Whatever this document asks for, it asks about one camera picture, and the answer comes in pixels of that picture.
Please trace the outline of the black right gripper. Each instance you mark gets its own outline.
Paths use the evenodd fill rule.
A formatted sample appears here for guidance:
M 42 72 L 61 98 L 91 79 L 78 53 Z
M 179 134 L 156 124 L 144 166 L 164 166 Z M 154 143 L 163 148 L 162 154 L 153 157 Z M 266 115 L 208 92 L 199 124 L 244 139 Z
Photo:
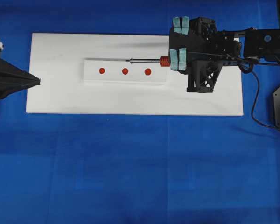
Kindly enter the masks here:
M 242 31 L 218 31 L 213 19 L 174 17 L 169 33 L 170 69 L 186 71 L 187 52 L 240 57 Z

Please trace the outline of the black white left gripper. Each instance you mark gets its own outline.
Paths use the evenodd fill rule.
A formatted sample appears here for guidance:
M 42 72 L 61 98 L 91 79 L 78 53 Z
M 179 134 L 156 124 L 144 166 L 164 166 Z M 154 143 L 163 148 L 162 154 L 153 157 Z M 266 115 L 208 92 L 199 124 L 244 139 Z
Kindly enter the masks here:
M 1 52 L 4 49 L 4 45 L 0 42 L 0 56 Z M 4 99 L 18 91 L 26 90 L 31 87 L 40 85 L 40 79 L 34 75 L 21 70 L 7 61 L 0 58 L 0 76 L 2 77 L 12 77 L 12 78 L 21 78 L 27 80 L 33 80 L 34 82 L 28 83 L 10 83 L 10 82 L 0 82 L 0 99 Z

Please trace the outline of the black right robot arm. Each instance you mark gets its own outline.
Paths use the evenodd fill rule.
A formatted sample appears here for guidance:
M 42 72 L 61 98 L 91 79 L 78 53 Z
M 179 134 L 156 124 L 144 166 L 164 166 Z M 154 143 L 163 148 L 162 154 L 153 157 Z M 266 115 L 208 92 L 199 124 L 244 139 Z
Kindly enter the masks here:
M 264 59 L 280 66 L 280 29 L 219 31 L 210 18 L 174 17 L 168 54 L 171 70 L 180 72 L 195 60 L 258 64 Z

